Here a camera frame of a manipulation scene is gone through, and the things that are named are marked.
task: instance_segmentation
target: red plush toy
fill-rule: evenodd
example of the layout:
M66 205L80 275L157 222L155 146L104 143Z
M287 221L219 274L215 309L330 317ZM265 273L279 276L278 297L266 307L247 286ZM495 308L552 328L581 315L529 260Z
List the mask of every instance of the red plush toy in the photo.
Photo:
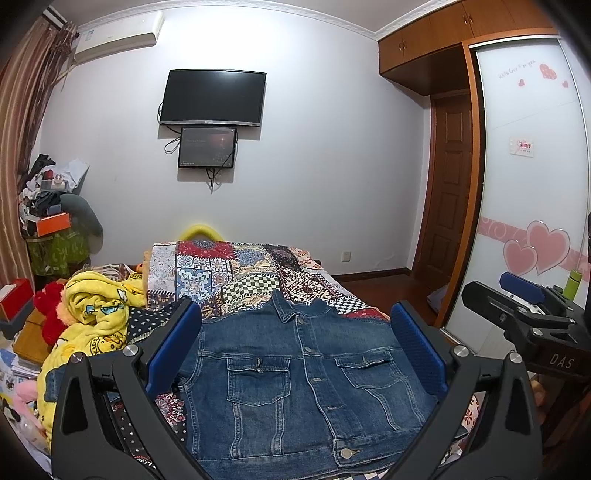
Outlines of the red plush toy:
M64 286L65 284L58 282L48 283L43 290L35 293L33 297L33 305L45 315L41 334L49 346L54 346L61 333L67 328L57 317L56 313L56 307L61 301L61 291L64 289Z

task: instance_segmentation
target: red box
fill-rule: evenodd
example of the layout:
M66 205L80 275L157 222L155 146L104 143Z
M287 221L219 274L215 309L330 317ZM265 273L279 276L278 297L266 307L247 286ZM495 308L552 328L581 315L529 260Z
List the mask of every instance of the red box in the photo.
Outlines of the red box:
M0 320L4 322L10 322L23 305L33 297L31 283L26 278L17 278L12 284L16 287L0 300Z
M37 221L37 235L49 235L50 233L58 232L70 228L70 214L63 212L50 217L45 217Z

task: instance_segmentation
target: curtain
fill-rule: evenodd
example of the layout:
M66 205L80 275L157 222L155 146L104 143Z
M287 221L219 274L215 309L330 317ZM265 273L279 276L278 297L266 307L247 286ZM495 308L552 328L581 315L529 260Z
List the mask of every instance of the curtain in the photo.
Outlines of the curtain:
M33 281L20 234L18 194L53 84L72 49L76 27L61 30L40 18L0 73L0 287Z

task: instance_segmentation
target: air conditioner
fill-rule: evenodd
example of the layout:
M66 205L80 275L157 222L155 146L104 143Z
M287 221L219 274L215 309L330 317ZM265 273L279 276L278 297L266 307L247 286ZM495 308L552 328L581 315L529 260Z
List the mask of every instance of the air conditioner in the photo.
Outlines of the air conditioner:
M74 60L82 63L133 48L152 47L163 23L164 14L152 12L92 28L80 34Z

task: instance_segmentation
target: ceiling molding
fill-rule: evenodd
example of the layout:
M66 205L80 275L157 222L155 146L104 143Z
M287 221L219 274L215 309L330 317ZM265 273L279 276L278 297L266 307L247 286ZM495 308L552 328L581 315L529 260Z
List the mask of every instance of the ceiling molding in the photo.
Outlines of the ceiling molding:
M308 8L295 7L294 5L286 5L276 2L268 2L265 0L165 0L153 4L140 5L138 7L132 7L126 10L121 10L119 12L105 15L104 17L97 18L96 20L92 20L81 25L78 30L83 32L91 28L98 27L99 25L112 22L114 20L119 20L121 18L170 8L212 6L263 8L266 10L276 10L279 12L301 15L302 17L314 18L315 20L333 24L337 27L346 28L347 30L351 30L355 33L363 35L364 37L376 40L375 32L367 28L360 27L354 23L347 22L341 18L333 17L332 15L310 10Z
M377 32L374 32L374 40L380 40L390 35L392 32L399 30L405 25L408 25L409 23L434 12L435 10L439 10L446 5L454 4L459 1L461 0L429 0L427 3L422 4L420 7L417 7L414 10L411 10L407 14L404 14L385 27L380 28Z

